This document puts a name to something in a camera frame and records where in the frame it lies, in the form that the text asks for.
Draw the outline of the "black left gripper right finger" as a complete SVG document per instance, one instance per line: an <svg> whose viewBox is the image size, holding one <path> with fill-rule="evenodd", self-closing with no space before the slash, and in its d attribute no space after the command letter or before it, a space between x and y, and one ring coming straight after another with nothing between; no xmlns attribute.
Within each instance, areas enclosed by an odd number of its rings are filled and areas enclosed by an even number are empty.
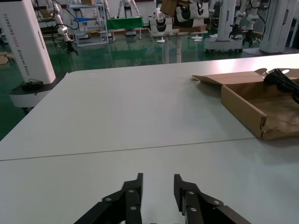
<svg viewBox="0 0 299 224"><path fill-rule="evenodd" d="M174 175L174 196L186 224L248 224L249 221L221 200L209 196L195 183Z"/></svg>

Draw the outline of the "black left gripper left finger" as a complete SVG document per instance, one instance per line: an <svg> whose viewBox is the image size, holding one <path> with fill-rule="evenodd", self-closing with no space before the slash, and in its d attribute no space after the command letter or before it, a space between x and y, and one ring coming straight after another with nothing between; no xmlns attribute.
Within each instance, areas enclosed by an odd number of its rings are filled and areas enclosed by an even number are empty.
<svg viewBox="0 0 299 224"><path fill-rule="evenodd" d="M122 188L96 203L77 224L141 224L143 174L124 182Z"/></svg>

